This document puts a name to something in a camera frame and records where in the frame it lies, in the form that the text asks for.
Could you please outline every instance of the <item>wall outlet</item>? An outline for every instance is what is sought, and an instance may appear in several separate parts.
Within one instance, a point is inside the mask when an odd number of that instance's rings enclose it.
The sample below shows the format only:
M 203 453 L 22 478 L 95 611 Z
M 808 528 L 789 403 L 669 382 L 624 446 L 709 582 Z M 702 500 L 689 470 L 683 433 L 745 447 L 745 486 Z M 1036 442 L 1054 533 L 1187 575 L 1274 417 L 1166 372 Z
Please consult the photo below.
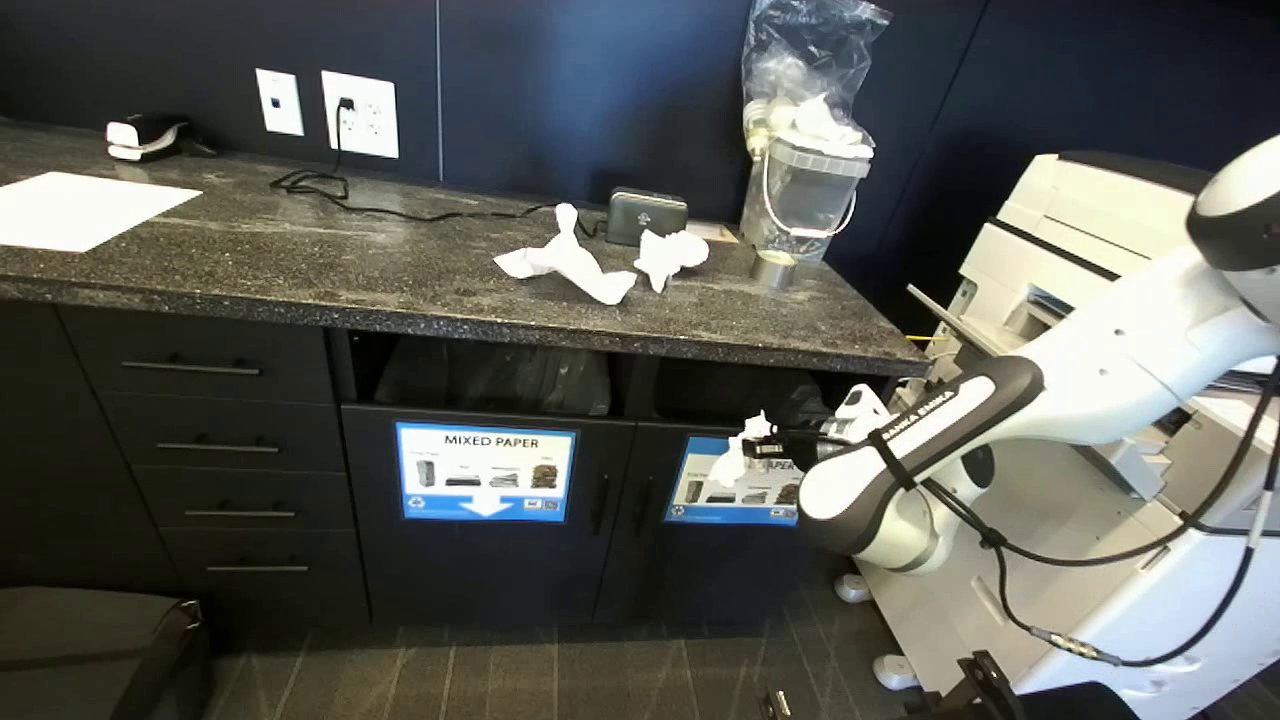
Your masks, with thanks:
M 395 83 L 349 71 L 322 71 L 327 149 L 400 155 Z
M 304 136 L 304 105 L 294 71 L 255 70 L 255 101 L 265 105 L 269 131 Z

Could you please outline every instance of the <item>dark wall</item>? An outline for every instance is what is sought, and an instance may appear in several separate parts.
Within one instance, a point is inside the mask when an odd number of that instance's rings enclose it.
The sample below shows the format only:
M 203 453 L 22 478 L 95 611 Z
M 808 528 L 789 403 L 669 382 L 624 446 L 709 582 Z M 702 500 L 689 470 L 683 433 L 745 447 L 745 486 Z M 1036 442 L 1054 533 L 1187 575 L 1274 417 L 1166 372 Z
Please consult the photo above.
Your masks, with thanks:
M 214 141 L 322 155 L 322 70 L 391 77 L 405 160 L 371 174 L 604 204 L 665 190 L 731 222 L 752 0 L 3 0 L 0 114 L 194 114 Z M 1280 0 L 885 0 L 855 117 L 880 141 L 832 265 L 900 326 L 1031 153 L 1220 163 L 1280 129 Z M 309 141 L 261 131 L 253 70 L 304 83 Z

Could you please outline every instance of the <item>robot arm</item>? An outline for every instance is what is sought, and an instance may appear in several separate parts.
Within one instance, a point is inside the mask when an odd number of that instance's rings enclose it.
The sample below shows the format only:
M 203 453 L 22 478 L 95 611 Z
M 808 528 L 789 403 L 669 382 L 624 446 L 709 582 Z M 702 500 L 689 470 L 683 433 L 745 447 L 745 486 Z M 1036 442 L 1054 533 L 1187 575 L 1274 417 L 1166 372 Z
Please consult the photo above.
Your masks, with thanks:
M 1013 437 L 1104 446 L 1135 433 L 1246 362 L 1280 354 L 1280 136 L 1232 160 L 1195 202 L 1195 244 L 1118 282 L 1063 326 L 967 368 L 808 470 L 801 533 L 885 567 L 949 552 L 941 510 L 909 486 L 938 478 L 976 500 L 961 457 Z

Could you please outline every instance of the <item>drawer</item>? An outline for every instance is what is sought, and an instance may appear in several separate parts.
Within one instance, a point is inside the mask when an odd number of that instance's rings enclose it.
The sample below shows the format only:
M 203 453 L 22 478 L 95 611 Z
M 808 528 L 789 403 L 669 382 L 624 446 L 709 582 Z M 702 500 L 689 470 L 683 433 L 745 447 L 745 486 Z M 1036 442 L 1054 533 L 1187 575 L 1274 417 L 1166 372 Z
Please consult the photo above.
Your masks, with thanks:
M 105 398 L 214 398 L 333 403 L 322 328 L 65 314 Z
M 231 632 L 370 626 L 352 533 L 170 533 L 164 546 Z
M 352 528 L 349 478 L 140 470 L 136 481 L 170 533 Z
M 134 463 L 344 472 L 335 407 L 110 399 Z

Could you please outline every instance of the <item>kitchen counter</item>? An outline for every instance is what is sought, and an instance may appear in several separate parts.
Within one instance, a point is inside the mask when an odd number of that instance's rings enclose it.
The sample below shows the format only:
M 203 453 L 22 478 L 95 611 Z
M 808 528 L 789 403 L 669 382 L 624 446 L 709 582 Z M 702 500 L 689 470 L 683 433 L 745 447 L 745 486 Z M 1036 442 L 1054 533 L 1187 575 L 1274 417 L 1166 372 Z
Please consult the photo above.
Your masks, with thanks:
M 83 258 L 0 249 L 0 302 L 868 376 L 924 368 L 921 354 L 832 270 L 803 274 L 789 296 L 765 296 L 752 287 L 752 254 L 737 244 L 715 244 L 712 260 L 675 278 L 665 296 L 640 282 L 622 310 L 602 310 L 556 278 L 515 286 L 492 265 L 497 254 L 545 244 L 556 232 L 549 208 L 524 222 L 447 223 L 352 215 L 274 192 L 289 163 L 253 155 L 112 163 L 95 155 L 90 131 L 0 121 L 0 186 L 48 169 L 202 197 Z M 352 204 L 418 215 L 527 208 L 356 174 Z M 604 270 L 627 270 L 638 258 L 602 242 L 590 249 Z

